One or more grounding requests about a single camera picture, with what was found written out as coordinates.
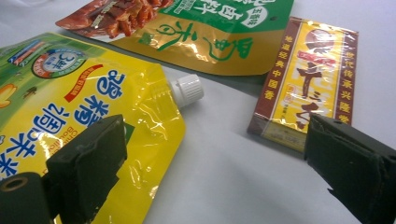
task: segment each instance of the green label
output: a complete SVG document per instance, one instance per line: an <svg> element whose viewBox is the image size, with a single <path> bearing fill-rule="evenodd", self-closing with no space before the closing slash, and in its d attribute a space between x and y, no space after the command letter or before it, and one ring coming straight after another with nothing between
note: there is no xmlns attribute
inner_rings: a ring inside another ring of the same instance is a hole
<svg viewBox="0 0 396 224"><path fill-rule="evenodd" d="M161 13L240 34L283 30L292 4L293 0L175 0Z"/></svg>

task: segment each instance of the food image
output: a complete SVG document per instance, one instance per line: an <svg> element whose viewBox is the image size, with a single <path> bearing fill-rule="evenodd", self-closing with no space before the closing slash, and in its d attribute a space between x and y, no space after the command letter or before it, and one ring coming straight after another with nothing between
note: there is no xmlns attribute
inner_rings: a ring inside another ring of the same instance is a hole
<svg viewBox="0 0 396 224"><path fill-rule="evenodd" d="M87 37L130 36L154 20L159 8L172 3L173 0L93 0L56 24Z"/></svg>

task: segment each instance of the snack bag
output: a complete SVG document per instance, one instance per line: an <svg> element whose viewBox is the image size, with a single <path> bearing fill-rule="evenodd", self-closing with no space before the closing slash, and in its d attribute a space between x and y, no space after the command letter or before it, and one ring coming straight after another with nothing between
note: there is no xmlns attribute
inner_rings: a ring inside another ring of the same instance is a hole
<svg viewBox="0 0 396 224"><path fill-rule="evenodd" d="M247 130L303 152L311 114L351 124L358 37L291 17Z"/></svg>
<svg viewBox="0 0 396 224"><path fill-rule="evenodd" d="M199 80L171 88L159 64L54 34L0 49L0 75L0 180L45 174L79 133L122 114L128 159L94 223L142 223L184 136L176 102L201 98Z"/></svg>
<svg viewBox="0 0 396 224"><path fill-rule="evenodd" d="M79 35L196 71L262 75L293 0L94 0L56 22Z"/></svg>

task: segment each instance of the white table surface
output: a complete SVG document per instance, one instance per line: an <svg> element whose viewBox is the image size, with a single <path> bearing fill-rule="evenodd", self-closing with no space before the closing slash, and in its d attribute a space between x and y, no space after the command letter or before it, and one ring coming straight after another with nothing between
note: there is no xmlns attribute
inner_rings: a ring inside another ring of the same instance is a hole
<svg viewBox="0 0 396 224"><path fill-rule="evenodd" d="M71 35L54 22L88 2L1 0L0 47ZM394 0L295 0L291 12L360 32L353 126L393 148L395 8ZM171 67L170 78L186 74ZM181 110L187 132L145 223L359 223L300 153L247 134L264 76L198 75L205 98Z"/></svg>

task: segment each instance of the chicken essence seasoning pouch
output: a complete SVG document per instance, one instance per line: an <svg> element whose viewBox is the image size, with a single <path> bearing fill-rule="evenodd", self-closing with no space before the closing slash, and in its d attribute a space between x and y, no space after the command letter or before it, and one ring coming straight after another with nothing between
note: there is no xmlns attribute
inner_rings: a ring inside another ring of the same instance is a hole
<svg viewBox="0 0 396 224"><path fill-rule="evenodd" d="M275 62L293 4L293 0L170 1L95 0L56 24L208 74L262 75ZM132 2L135 7L124 6Z"/></svg>
<svg viewBox="0 0 396 224"><path fill-rule="evenodd" d="M291 17L247 130L303 152L311 114L351 124L358 37Z"/></svg>
<svg viewBox="0 0 396 224"><path fill-rule="evenodd" d="M43 34L1 48L0 74L0 179L45 174L79 133L122 114L128 158L93 223L142 223L185 133L161 66Z"/></svg>

